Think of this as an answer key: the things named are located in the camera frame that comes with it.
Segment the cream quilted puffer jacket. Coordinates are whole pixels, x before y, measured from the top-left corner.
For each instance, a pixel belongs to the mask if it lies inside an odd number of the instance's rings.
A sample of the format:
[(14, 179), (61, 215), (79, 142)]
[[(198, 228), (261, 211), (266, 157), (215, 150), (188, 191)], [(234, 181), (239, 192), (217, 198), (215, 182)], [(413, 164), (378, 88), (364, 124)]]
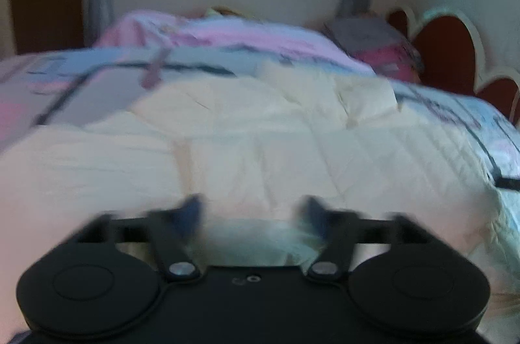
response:
[(1, 338), (23, 327), (16, 282), (100, 212), (132, 216), (205, 200), (206, 262), (308, 264), (303, 198), (379, 217), (405, 212), (481, 267), (485, 335), (519, 332), (517, 147), (471, 138), (396, 99), (378, 77), (266, 62), (255, 77), (177, 79), (81, 127), (39, 126), (1, 155)]

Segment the pile of grey pink clothes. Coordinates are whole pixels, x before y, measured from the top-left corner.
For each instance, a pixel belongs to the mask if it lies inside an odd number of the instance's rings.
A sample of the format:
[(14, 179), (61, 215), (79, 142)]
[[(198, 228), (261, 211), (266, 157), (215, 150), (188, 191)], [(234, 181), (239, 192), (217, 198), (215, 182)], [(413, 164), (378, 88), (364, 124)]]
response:
[(372, 15), (335, 19), (323, 32), (348, 56), (369, 65), (378, 76), (418, 83), (421, 57), (411, 42), (385, 20)]

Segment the patterned pink blue bedsheet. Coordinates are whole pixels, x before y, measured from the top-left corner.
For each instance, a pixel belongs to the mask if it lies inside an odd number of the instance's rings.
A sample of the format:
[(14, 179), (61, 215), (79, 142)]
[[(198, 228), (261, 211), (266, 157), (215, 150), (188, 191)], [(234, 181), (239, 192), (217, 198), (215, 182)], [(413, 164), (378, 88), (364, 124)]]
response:
[[(32, 126), (49, 121), (82, 126), (122, 109), (144, 95), (141, 78), (159, 54), (147, 48), (87, 48), (15, 56), (1, 62), (1, 146), (7, 148)], [(254, 77), (285, 56), (251, 47), (179, 47), (161, 70), (165, 81), (196, 75)], [(472, 146), (500, 190), (519, 195), (519, 132), (487, 102), (394, 80), (396, 100), (430, 121), (453, 124)]]

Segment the pink folded blanket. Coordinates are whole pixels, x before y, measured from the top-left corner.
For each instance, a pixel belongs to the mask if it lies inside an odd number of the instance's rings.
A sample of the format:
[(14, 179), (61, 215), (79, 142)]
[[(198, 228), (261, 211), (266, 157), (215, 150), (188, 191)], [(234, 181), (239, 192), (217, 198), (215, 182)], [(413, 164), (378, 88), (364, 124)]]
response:
[(188, 19), (158, 11), (131, 11), (105, 30), (94, 46), (246, 49), (291, 60), (317, 59), (357, 73), (374, 73), (369, 65), (348, 56), (314, 30), (222, 15)]

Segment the yellow patterned pillow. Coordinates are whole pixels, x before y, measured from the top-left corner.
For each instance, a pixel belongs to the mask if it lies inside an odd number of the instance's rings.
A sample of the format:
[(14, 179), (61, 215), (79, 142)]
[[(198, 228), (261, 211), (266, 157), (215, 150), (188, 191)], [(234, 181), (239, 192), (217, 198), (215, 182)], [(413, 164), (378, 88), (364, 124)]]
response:
[(235, 11), (225, 6), (213, 6), (210, 7), (204, 14), (207, 18), (210, 17), (234, 17), (248, 20), (258, 20), (254, 15), (248, 14), (243, 11)]

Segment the red white scalloped headboard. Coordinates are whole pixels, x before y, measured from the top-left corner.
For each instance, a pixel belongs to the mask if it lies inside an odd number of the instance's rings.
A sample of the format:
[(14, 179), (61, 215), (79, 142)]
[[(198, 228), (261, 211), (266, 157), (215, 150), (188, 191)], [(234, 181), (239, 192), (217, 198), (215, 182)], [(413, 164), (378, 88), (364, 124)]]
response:
[(386, 21), (418, 51), (424, 86), (483, 99), (519, 125), (519, 70), (488, 68), (479, 31), (461, 11), (436, 8), (417, 19), (403, 6), (389, 11)]

